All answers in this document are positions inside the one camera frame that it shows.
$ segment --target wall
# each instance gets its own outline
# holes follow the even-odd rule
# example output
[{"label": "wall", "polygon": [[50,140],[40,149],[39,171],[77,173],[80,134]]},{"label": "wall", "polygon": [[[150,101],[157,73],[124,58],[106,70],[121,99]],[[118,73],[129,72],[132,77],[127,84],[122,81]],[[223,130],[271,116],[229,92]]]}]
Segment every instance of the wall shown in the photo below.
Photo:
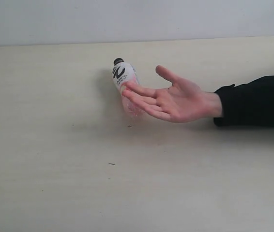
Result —
[{"label": "wall", "polygon": [[0,0],[0,45],[274,35],[274,0]]}]

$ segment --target plastic bottle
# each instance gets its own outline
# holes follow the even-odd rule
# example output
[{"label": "plastic bottle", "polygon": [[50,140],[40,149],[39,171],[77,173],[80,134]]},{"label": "plastic bottle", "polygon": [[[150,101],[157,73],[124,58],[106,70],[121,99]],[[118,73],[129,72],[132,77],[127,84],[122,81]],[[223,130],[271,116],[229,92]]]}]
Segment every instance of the plastic bottle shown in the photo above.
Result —
[{"label": "plastic bottle", "polygon": [[121,93],[124,111],[131,117],[141,116],[144,112],[128,98],[122,96],[122,92],[126,88],[125,85],[123,85],[125,82],[134,81],[139,85],[134,67],[131,64],[124,62],[122,58],[115,59],[113,64],[112,79],[118,91]]}]

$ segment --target black sleeve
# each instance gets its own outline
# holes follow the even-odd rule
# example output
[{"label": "black sleeve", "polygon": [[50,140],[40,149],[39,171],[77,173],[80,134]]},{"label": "black sleeve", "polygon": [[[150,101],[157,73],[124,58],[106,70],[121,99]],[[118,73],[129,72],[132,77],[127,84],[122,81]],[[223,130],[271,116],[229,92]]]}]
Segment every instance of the black sleeve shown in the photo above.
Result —
[{"label": "black sleeve", "polygon": [[274,127],[274,76],[265,76],[240,86],[225,86],[216,91],[223,106],[217,126]]}]

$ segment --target hand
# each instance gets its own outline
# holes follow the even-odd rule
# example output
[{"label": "hand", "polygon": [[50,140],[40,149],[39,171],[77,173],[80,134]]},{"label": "hand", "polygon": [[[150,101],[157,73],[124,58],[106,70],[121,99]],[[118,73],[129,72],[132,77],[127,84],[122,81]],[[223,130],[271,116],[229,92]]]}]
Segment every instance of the hand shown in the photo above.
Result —
[{"label": "hand", "polygon": [[152,89],[128,82],[122,95],[149,115],[169,122],[191,122],[203,117],[222,116],[222,104],[217,94],[202,91],[195,83],[163,66],[157,66],[156,72],[170,81],[172,86]]}]

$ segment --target bottle cap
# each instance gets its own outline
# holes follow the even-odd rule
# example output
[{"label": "bottle cap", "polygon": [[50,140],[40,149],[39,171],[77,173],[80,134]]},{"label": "bottle cap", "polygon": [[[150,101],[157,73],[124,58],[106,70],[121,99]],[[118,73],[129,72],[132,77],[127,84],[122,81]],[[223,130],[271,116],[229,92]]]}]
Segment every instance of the bottle cap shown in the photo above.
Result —
[{"label": "bottle cap", "polygon": [[116,58],[113,62],[114,65],[117,65],[118,63],[124,62],[122,58]]}]

